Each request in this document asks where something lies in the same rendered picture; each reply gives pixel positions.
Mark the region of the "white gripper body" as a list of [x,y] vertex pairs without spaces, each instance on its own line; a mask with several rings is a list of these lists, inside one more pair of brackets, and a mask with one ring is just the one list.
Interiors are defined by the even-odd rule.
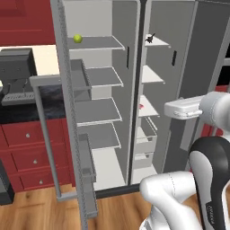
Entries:
[[193,119],[202,114],[199,108],[202,96],[179,99],[164,105],[164,115],[173,119]]

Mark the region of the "white fridge shelf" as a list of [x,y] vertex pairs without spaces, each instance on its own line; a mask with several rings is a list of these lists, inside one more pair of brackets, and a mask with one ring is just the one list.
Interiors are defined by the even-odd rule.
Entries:
[[148,116],[158,116],[158,112],[144,95],[140,96],[139,104],[140,103],[145,105],[145,109],[138,112],[139,118],[148,117]]
[[146,47],[156,47],[156,46],[166,46],[166,47],[171,47],[170,44],[164,42],[163,40],[158,39],[156,36],[153,37],[152,41],[145,41],[145,46]]
[[142,83],[163,83],[164,80],[156,74],[149,66],[143,66]]

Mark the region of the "grey side-by-side fridge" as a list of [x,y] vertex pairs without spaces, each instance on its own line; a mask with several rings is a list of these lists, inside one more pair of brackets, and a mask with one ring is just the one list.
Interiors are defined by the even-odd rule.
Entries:
[[[179,96],[195,21],[198,0],[62,0],[67,38],[114,36],[121,49],[68,49],[70,61],[82,59],[85,69],[112,66],[122,86],[92,87],[91,100],[112,98],[122,121],[111,122],[121,148],[92,149],[96,171],[93,183],[96,198],[137,190],[140,181],[164,173],[170,142],[171,118],[164,105],[183,99]],[[148,36],[171,45],[146,47]],[[142,83],[143,66],[149,66],[163,83]],[[144,95],[158,112],[148,116],[155,125],[157,141],[152,165],[135,169],[140,96]]]

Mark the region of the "grey fridge door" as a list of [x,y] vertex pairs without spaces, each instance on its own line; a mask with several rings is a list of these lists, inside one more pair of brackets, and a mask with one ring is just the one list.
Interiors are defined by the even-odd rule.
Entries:
[[[179,92],[181,98],[201,96],[215,89],[229,41],[230,0],[198,0]],[[190,168],[188,150],[200,137],[202,127],[203,122],[198,118],[171,120],[165,173]]]

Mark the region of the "grey freezer shelf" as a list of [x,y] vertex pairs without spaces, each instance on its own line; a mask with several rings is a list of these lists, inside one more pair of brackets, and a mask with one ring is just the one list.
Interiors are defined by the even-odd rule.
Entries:
[[79,127],[78,131],[81,134],[88,134],[93,150],[121,148],[118,134],[112,123]]
[[68,38],[67,45],[69,49],[125,49],[114,36],[83,37],[81,43],[75,43],[73,38]]
[[119,75],[112,66],[88,68],[86,73],[89,76],[92,87],[123,85]]
[[78,127],[122,121],[118,107],[112,98],[77,102],[75,113]]

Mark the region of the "grey freezer door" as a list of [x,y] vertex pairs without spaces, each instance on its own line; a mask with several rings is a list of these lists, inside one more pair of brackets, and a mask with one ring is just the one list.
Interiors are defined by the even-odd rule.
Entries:
[[79,135],[77,132],[75,97],[71,78],[70,56],[67,47],[65,9],[62,0],[50,0],[50,6],[57,46],[58,67],[61,76],[62,91],[66,110],[68,136],[75,174],[75,189],[81,218],[81,230],[88,230],[89,218],[86,214],[84,202],[84,178],[80,161]]

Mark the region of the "grey door bin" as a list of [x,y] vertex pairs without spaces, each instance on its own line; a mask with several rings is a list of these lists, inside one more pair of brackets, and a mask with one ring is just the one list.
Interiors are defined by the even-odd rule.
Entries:
[[88,218],[95,218],[98,215],[97,201],[93,183],[90,179],[84,182],[84,202]]
[[96,171],[89,137],[87,134],[80,134],[78,137],[84,182],[96,182]]
[[92,99],[92,86],[86,73],[84,61],[82,59],[73,59],[70,64],[75,100],[77,102],[90,101]]

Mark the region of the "red drawer front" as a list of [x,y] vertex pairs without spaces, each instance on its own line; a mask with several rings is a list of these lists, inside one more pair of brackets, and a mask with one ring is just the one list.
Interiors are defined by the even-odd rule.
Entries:
[[[56,167],[66,166],[66,148],[63,144],[52,145]],[[49,158],[45,146],[20,148],[12,151],[13,160],[19,172],[49,168]]]
[[[49,139],[53,143],[63,142],[63,131],[60,119],[46,121]],[[39,121],[21,122],[3,125],[3,132],[9,146],[33,145],[44,142],[44,137]]]
[[[53,187],[54,181],[51,170],[26,173],[20,176],[22,186],[26,190],[36,190],[40,188]],[[59,184],[68,184],[70,182],[69,171],[66,167],[57,169],[57,178]]]

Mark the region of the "dark grey appliance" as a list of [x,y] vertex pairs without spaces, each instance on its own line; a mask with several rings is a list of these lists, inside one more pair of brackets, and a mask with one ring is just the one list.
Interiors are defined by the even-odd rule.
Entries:
[[12,204],[13,200],[13,187],[9,181],[4,165],[0,160],[0,206]]

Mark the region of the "red wall cupboard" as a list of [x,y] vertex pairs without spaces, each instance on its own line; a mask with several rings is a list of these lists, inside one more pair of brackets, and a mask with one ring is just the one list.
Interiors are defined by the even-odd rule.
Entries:
[[54,43],[49,0],[0,0],[0,46]]

